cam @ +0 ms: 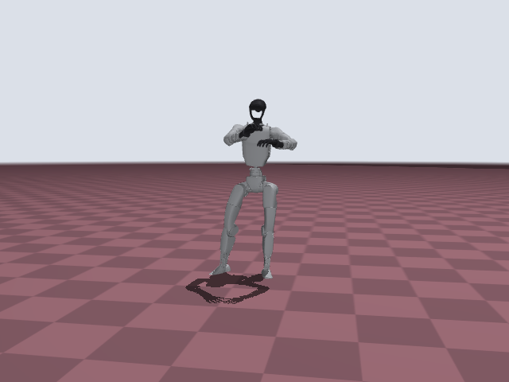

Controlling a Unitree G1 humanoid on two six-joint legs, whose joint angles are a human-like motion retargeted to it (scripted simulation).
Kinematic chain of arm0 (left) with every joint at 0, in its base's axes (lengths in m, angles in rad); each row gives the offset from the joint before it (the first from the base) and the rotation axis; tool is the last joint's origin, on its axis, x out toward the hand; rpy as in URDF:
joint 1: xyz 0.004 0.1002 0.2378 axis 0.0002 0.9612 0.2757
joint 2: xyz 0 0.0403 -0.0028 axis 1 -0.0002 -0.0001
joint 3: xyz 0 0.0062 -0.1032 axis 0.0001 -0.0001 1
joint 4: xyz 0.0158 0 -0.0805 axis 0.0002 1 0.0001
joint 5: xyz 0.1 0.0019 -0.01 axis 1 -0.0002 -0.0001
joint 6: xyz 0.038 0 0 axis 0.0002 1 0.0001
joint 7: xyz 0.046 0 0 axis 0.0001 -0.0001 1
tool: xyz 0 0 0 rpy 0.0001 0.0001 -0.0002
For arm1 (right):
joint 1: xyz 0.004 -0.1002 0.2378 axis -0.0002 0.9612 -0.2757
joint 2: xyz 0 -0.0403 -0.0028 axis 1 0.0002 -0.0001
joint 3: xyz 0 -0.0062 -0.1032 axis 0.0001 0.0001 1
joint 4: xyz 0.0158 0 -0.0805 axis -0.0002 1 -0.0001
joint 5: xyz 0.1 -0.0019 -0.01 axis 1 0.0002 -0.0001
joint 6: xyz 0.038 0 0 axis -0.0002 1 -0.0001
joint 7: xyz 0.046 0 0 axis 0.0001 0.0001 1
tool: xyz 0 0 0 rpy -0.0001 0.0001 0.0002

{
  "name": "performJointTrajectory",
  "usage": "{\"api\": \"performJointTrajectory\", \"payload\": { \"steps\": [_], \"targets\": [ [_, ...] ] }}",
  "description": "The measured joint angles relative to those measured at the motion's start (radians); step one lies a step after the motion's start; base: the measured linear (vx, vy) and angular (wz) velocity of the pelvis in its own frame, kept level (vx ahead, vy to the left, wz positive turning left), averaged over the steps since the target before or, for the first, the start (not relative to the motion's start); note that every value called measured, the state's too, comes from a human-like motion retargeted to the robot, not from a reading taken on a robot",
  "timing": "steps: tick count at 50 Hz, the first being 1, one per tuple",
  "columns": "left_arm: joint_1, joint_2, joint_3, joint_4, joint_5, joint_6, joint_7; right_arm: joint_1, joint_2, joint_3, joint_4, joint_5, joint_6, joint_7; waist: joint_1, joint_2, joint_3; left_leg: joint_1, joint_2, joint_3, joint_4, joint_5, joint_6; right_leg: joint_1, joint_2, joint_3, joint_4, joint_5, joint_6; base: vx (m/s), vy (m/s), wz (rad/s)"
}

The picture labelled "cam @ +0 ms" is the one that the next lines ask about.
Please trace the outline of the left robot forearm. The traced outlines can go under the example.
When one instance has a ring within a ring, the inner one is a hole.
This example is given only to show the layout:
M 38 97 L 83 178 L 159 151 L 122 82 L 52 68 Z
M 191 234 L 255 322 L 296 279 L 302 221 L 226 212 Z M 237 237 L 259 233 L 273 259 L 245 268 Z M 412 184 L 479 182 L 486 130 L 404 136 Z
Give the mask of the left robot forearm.
M 282 148 L 280 148 L 280 147 L 276 148 L 276 147 L 275 147 L 275 149 L 279 149 L 279 150 L 281 150 L 281 149 L 283 149 L 283 150 L 284 150 L 284 149 L 287 149 L 287 150 L 289 150 L 289 149 L 292 149 L 292 148 L 293 148 L 294 143 L 296 143 L 297 141 L 296 141 L 296 140 L 294 140 L 293 138 L 288 138 L 288 139 L 286 139 L 286 140 L 281 140 L 281 141 L 279 140 L 279 142 L 283 142 L 284 146 L 283 146 Z

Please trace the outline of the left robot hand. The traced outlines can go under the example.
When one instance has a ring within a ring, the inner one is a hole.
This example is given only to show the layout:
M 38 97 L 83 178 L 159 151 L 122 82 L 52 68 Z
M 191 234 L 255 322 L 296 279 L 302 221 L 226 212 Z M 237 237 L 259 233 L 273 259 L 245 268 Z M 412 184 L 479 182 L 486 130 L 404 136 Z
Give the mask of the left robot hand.
M 262 147 L 264 147 L 264 145 L 266 144 L 266 147 L 271 144 L 272 147 L 280 147 L 282 148 L 284 146 L 283 142 L 279 142 L 279 140 L 275 139 L 266 139 L 266 140 L 259 140 L 257 146 L 259 145 L 259 147 L 262 145 Z

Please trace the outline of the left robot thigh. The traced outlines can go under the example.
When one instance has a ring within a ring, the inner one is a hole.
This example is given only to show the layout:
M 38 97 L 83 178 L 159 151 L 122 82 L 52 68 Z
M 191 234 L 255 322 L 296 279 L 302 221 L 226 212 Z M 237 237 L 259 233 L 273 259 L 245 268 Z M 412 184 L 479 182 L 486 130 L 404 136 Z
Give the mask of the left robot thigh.
M 264 208 L 264 225 L 261 227 L 262 236 L 266 237 L 267 232 L 274 232 L 274 222 L 277 210 L 278 187 L 271 182 L 263 182 L 262 203 Z

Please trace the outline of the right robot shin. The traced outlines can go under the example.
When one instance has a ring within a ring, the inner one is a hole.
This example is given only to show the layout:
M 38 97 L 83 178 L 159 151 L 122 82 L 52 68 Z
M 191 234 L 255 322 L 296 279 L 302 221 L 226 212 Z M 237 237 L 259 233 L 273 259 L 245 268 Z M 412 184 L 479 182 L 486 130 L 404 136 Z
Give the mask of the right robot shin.
M 235 237 L 227 234 L 227 229 L 223 228 L 221 241 L 220 241 L 220 266 L 226 267 L 228 256 L 235 243 Z M 223 266 L 222 266 L 223 265 Z

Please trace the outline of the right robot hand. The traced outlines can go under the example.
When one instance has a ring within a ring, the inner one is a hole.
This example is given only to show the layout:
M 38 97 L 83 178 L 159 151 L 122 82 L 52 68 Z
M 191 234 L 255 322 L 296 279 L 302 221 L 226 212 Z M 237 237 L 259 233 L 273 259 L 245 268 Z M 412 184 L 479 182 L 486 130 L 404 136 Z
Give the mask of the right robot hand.
M 262 126 L 258 124 L 249 124 L 247 127 L 245 127 L 244 130 L 242 130 L 239 133 L 239 138 L 242 138 L 243 136 L 249 138 L 251 133 L 253 133 L 254 131 L 262 131 Z

